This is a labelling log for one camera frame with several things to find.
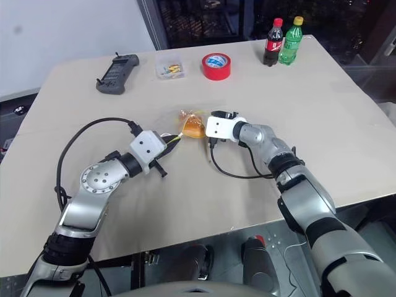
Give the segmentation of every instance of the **white tabletop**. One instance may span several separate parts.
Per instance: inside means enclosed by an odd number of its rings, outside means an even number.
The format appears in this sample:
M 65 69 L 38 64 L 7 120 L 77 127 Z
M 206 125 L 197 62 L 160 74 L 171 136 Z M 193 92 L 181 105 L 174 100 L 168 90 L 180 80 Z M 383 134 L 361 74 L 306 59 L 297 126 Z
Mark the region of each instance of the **white tabletop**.
M 74 133 L 107 116 L 133 119 L 144 129 L 175 132 L 181 108 L 239 111 L 250 123 L 272 126 L 332 195 L 337 207 L 396 192 L 396 128 L 325 52 L 304 37 L 291 66 L 263 66 L 263 41 L 174 49 L 187 77 L 160 81 L 155 55 L 139 54 L 123 95 L 95 89 L 110 57 L 54 69 L 0 166 L 0 276 L 26 273 L 59 218 L 56 163 Z M 231 76 L 207 80 L 208 53 L 232 59 Z M 126 152 L 123 123 L 91 128 L 64 161 L 62 183 L 75 194 L 81 171 L 113 150 Z M 246 150 L 219 143 L 219 164 L 254 174 Z M 221 175 L 207 161 L 204 140 L 183 139 L 160 162 L 169 175 L 140 174 L 123 184 L 93 247 L 96 260 L 124 256 L 282 218 L 273 181 Z

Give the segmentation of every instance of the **small plastic box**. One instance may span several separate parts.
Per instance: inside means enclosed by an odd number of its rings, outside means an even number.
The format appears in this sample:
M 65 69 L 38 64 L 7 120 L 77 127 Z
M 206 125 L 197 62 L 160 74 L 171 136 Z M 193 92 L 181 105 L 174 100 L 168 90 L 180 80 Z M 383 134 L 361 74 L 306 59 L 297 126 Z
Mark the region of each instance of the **small plastic box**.
M 178 54 L 161 54 L 155 57 L 155 72 L 161 80 L 179 79 L 186 76 Z

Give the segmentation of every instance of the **wall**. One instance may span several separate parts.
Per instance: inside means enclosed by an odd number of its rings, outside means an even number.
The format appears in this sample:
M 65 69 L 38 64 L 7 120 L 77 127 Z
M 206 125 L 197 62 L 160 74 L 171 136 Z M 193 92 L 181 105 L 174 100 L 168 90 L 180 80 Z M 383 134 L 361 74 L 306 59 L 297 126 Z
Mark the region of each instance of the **wall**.
M 39 88 L 60 62 L 150 50 L 136 0 L 0 0 L 0 101 Z

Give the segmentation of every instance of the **black handheld controller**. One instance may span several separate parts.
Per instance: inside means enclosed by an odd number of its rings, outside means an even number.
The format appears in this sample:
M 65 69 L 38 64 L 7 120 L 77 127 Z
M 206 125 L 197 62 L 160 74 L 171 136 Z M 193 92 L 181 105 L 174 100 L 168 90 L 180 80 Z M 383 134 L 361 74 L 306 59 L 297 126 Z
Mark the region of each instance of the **black handheld controller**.
M 125 81 L 132 69 L 139 65 L 139 58 L 135 54 L 119 56 L 116 52 L 111 66 L 102 79 L 97 79 L 97 90 L 105 94 L 120 95 L 125 91 Z

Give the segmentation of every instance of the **sprite bottle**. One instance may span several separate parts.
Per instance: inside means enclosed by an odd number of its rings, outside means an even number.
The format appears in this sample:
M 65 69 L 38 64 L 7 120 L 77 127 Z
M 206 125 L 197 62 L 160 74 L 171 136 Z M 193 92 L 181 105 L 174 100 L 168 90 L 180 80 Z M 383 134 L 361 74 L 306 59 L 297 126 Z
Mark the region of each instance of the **sprite bottle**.
M 293 26 L 286 33 L 285 45 L 279 54 L 279 62 L 282 64 L 290 65 L 296 59 L 299 43 L 303 39 L 303 21 L 303 17 L 295 17 Z

